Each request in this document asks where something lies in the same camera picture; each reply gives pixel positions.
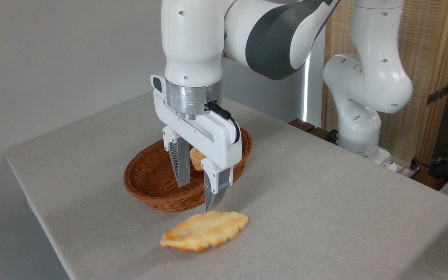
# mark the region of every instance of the table surface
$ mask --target table surface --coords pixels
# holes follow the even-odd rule
[[[246,106],[254,140],[219,211],[249,224],[201,253],[158,245],[201,205],[151,209],[126,165],[161,139],[151,94],[9,150],[6,158],[71,279],[448,279],[448,197]]]

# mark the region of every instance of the flat pastry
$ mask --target flat pastry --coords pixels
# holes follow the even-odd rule
[[[160,245],[200,252],[234,239],[248,222],[247,215],[238,212],[210,211],[197,214],[167,231]]]
[[[190,150],[190,159],[191,163],[194,166],[194,170],[198,172],[203,172],[203,168],[201,168],[201,160],[206,158],[199,150],[197,150],[195,147],[193,147]]]

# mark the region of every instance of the brown wicker basket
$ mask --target brown wicker basket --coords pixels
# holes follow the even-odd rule
[[[241,143],[242,159],[234,166],[233,181],[242,175],[252,149],[252,138],[244,129],[241,129]],[[179,188],[169,153],[163,147],[163,140],[159,140],[140,151],[128,164],[124,185],[131,195],[154,209],[180,212],[205,202],[203,172],[197,172],[190,164],[190,174],[191,182]]]

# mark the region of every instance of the black cable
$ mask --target black cable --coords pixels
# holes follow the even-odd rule
[[[217,113],[222,118],[230,119],[233,122],[234,127],[236,129],[236,139],[234,140],[233,144],[238,142],[240,140],[240,135],[241,135],[240,126],[238,126],[238,123],[235,121],[235,119],[233,119],[233,117],[231,117],[231,113],[228,110],[224,110],[221,106],[217,105],[217,103],[215,103],[213,101],[208,102],[206,104],[206,107],[209,110]]]
[[[234,127],[236,129],[236,139],[234,140],[233,144],[238,142],[238,140],[240,140],[240,135],[242,134],[240,132],[240,127],[238,126],[238,123],[236,123],[235,119],[233,119],[233,117],[229,116],[229,119],[233,122]]]
[[[421,161],[418,161],[418,159],[416,159],[416,158],[413,158],[412,160],[413,160],[413,161],[416,161],[416,162],[419,163],[420,165],[423,165],[424,167],[428,168],[429,170],[433,170],[434,172],[437,172],[437,173],[440,173],[440,174],[443,174],[443,175],[448,176],[448,172],[444,172],[444,171],[435,169],[435,168],[431,167],[430,165],[427,165],[427,164],[425,164],[425,163],[422,163]]]

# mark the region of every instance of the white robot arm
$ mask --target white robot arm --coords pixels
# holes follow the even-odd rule
[[[412,83],[404,72],[397,35],[404,0],[355,0],[350,39],[359,56],[340,54],[324,69],[324,80],[338,112],[338,145],[384,167],[388,151],[378,147],[381,120],[411,98]]]
[[[314,40],[339,1],[300,0],[286,5],[266,0],[162,1],[162,45],[167,66],[165,77],[151,76],[155,108],[160,120],[167,125],[163,129],[164,145],[180,187],[190,180],[189,144],[206,156],[201,166],[207,211],[222,200],[226,188],[233,183],[233,166],[242,157],[239,126],[231,114],[219,106],[222,60],[233,59],[273,80],[293,74],[305,63]],[[387,5],[394,1],[359,2]],[[364,19],[366,14],[363,12],[359,17]],[[372,39],[378,37],[361,34],[361,49]],[[368,71],[376,71],[378,65],[369,66],[375,50],[366,49],[369,54],[362,56],[358,65],[369,63]],[[393,65],[395,54],[386,57],[385,65]],[[388,71],[371,74],[395,75]],[[403,70],[400,75],[407,77]],[[372,83],[369,76],[362,75],[353,81],[350,78],[346,78],[345,91],[372,90],[379,85],[379,82]],[[393,85],[391,77],[387,84]],[[381,100],[381,96],[363,97],[366,92],[357,100]],[[389,92],[384,102],[391,102],[391,110],[407,102],[392,98]]]

